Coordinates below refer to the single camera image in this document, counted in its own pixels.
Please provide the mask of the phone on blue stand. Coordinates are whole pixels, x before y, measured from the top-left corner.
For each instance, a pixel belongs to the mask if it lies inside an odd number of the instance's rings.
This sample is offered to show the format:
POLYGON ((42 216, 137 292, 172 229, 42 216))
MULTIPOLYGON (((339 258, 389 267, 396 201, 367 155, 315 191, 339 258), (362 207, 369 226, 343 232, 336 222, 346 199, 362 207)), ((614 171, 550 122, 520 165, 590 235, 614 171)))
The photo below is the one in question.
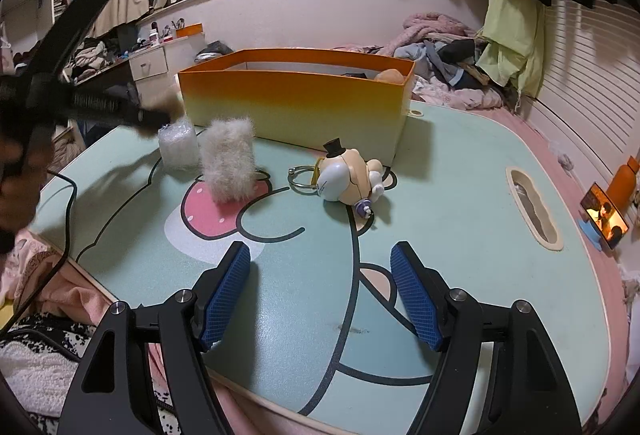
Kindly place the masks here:
POLYGON ((586 235, 597 244, 605 245, 610 251, 616 249, 620 240, 628 233, 629 227, 604 190, 594 182, 580 200, 580 208, 586 235))

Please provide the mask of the light green hanging garment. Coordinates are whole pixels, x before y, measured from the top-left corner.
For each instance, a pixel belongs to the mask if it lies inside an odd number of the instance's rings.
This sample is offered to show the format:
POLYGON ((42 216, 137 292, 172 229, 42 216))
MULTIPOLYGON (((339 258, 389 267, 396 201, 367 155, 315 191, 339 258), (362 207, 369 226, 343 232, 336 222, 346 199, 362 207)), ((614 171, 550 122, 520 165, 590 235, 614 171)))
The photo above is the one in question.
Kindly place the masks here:
POLYGON ((480 35, 486 47, 476 65, 497 85, 536 97, 544 75, 544 5, 538 0, 488 0, 480 35))

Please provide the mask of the grey fluffy scrunchie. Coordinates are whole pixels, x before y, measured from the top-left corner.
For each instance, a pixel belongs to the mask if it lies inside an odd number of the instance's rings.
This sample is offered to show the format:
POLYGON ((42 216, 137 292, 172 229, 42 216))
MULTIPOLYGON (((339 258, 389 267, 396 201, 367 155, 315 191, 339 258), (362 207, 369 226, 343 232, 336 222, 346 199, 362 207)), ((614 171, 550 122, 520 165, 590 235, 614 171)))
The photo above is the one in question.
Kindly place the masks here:
POLYGON ((211 121, 200 136, 200 153, 203 180, 215 203, 250 199, 256 164, 248 117, 211 121))

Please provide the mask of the orange gradient storage box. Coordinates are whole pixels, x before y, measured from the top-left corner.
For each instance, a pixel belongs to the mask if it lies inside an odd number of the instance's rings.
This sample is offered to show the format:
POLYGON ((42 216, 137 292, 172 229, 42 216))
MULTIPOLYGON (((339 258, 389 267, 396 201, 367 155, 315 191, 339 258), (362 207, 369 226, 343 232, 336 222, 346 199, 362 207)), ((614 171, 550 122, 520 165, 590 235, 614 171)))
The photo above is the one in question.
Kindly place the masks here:
POLYGON ((390 165, 409 114, 414 64, 344 50, 254 48, 190 66, 178 79, 195 125, 248 117, 259 138, 312 150, 340 138, 363 158, 390 165), (377 82, 387 69, 405 83, 377 82))

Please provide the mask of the pile of clothes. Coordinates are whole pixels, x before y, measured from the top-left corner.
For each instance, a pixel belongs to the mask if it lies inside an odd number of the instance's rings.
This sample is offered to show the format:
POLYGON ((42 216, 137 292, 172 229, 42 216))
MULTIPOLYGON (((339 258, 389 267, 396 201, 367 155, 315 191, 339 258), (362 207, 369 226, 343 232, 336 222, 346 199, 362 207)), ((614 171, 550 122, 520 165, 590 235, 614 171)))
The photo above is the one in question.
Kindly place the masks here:
POLYGON ((439 12, 413 14, 383 46, 345 45, 344 51, 379 54, 414 63, 412 95, 432 106, 461 111, 493 110, 503 95, 477 65, 486 42, 476 31, 439 12))

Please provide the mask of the orange plush bun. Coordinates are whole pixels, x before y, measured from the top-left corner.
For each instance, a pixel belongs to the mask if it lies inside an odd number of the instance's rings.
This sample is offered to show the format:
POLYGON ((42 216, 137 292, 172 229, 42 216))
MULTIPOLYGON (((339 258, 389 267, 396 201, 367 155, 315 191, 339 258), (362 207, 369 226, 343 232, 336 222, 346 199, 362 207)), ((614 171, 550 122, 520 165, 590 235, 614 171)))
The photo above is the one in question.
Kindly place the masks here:
POLYGON ((390 84, 403 84, 405 83, 405 77, 396 69, 384 70, 375 77, 377 82, 390 83, 390 84))

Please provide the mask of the small orange box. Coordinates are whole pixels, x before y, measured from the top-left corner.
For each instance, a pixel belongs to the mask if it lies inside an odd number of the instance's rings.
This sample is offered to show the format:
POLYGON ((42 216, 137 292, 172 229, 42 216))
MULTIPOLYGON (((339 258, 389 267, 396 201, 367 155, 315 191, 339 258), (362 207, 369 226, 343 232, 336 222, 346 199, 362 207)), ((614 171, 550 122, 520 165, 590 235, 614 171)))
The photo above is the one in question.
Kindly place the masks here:
POLYGON ((203 25, 201 25, 201 23, 183 25, 181 28, 176 29, 176 37, 183 38, 183 37, 202 34, 203 32, 204 32, 203 25))

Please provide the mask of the cartoon figure keychain toy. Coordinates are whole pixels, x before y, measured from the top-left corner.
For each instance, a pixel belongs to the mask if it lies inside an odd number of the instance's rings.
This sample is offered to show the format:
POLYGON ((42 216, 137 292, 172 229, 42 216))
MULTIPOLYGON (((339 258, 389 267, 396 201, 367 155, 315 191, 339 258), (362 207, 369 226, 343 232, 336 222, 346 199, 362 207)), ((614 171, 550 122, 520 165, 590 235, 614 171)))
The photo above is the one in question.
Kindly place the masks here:
POLYGON ((377 158, 366 161, 357 149, 345 148, 340 138, 323 145, 326 155, 313 166, 288 170, 288 183, 296 190, 317 193, 326 202, 350 206, 362 219, 373 215, 373 204, 385 192, 385 168, 377 158))

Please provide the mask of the clear plastic packet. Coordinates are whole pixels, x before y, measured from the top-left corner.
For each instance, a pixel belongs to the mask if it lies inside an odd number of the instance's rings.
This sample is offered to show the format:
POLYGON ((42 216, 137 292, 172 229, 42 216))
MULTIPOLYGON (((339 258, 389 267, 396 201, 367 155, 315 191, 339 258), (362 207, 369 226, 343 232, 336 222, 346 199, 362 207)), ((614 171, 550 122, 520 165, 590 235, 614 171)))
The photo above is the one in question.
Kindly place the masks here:
POLYGON ((162 127, 157 138, 160 156, 167 169, 188 170, 200 165, 198 135, 186 116, 162 127))

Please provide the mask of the orange water bottle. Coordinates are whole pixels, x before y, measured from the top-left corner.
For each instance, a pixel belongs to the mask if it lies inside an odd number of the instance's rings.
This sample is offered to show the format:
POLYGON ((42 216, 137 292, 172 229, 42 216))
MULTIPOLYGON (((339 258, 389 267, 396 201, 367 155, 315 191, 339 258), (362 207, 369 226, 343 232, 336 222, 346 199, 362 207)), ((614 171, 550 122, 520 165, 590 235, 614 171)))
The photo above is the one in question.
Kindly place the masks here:
POLYGON ((622 164, 613 176, 606 194, 621 214, 625 214, 632 195, 636 191, 639 161, 630 156, 625 164, 622 164))

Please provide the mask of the white drawer cabinet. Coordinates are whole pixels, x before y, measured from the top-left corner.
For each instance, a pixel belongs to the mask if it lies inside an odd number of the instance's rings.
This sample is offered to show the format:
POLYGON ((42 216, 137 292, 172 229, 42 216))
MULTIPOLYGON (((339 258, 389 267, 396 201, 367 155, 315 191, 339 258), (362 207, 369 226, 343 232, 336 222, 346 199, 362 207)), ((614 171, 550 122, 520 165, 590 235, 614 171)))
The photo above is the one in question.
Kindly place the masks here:
POLYGON ((200 33, 133 54, 129 58, 129 68, 140 101, 149 103, 166 92, 178 94, 178 73, 194 65, 196 55, 206 45, 205 35, 200 33))

